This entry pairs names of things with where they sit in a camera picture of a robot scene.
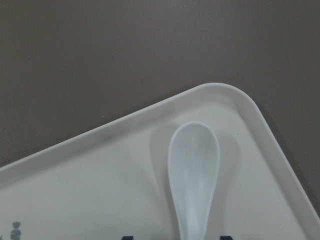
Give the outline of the white plastic spoon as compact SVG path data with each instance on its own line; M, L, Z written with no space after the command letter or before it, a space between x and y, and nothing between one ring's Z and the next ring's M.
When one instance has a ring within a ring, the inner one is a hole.
M167 156L169 187L182 240L206 237L220 170L220 145L202 122L187 122L173 134Z

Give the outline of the cream rectangular tray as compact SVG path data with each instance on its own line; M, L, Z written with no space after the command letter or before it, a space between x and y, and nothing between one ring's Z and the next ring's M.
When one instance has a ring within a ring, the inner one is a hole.
M177 240L175 131L206 124L220 152L206 238L317 240L320 218L256 103L207 83L0 169L3 240Z

